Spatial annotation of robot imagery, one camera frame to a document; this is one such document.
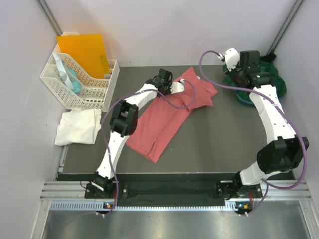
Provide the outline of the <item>pink t shirt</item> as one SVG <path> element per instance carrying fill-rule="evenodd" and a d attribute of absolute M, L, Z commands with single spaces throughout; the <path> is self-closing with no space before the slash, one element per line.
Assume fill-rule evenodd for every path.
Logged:
<path fill-rule="evenodd" d="M 218 93 L 214 85 L 199 78 L 192 67 L 176 81 L 182 79 L 187 80 L 184 91 L 167 96 L 179 108 L 163 97 L 155 98 L 139 117 L 135 132 L 126 142 L 126 146 L 153 163 L 158 162 L 192 111 L 213 106 L 212 98 Z"/>

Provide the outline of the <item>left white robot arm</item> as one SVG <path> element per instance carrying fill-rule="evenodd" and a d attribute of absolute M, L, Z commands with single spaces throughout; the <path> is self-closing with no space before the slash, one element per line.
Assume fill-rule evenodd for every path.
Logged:
<path fill-rule="evenodd" d="M 172 72 L 161 68 L 159 73 L 147 80 L 139 90 L 114 104 L 111 109 L 109 142 L 95 173 L 96 177 L 92 180 L 92 186 L 101 197 L 106 198 L 112 194 L 116 164 L 124 144 L 137 128 L 139 108 L 158 95 L 171 94 L 172 87 Z"/>

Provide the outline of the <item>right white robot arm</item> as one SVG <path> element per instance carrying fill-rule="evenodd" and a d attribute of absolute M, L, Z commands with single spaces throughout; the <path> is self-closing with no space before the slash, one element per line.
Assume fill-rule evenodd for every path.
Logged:
<path fill-rule="evenodd" d="M 238 172 L 232 185 L 238 197 L 244 197 L 251 186 L 273 175 L 295 169 L 307 149 L 307 138 L 298 138 L 296 131 L 283 116 L 272 74 L 261 70 L 259 51 L 237 52 L 234 48 L 225 51 L 225 73 L 235 86 L 247 88 L 250 100 L 262 121 L 267 144 L 257 153 L 256 162 Z"/>

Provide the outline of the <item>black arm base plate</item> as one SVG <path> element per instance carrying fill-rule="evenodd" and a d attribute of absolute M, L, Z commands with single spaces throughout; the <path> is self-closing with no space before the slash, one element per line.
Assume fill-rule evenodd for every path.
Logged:
<path fill-rule="evenodd" d="M 117 199 L 118 206 L 224 206 L 230 199 L 262 198 L 261 186 L 242 186 L 234 173 L 118 174 L 86 185 L 86 199 Z"/>

